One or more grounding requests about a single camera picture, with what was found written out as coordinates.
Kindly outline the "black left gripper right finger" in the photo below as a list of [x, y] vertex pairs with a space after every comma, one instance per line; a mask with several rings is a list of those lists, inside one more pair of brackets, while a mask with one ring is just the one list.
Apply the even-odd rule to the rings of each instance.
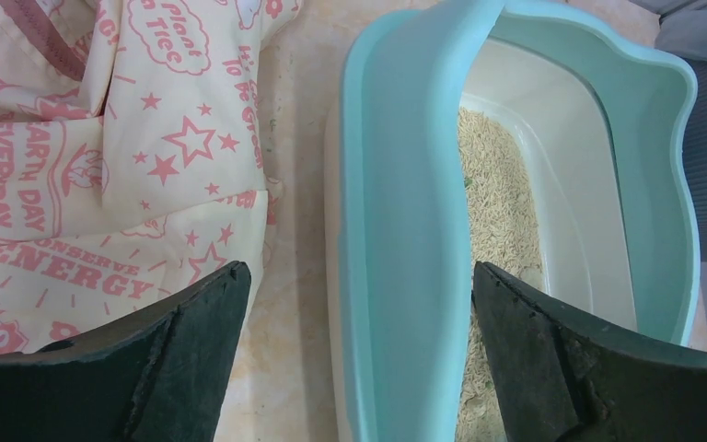
[[473, 304], [510, 441], [707, 441], [707, 353], [630, 331], [489, 262]]

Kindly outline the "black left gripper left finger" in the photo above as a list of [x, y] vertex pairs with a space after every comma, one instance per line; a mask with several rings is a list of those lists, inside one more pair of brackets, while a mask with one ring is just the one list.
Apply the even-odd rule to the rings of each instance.
[[0, 355], [0, 441], [210, 441], [251, 273], [193, 285], [31, 354]]

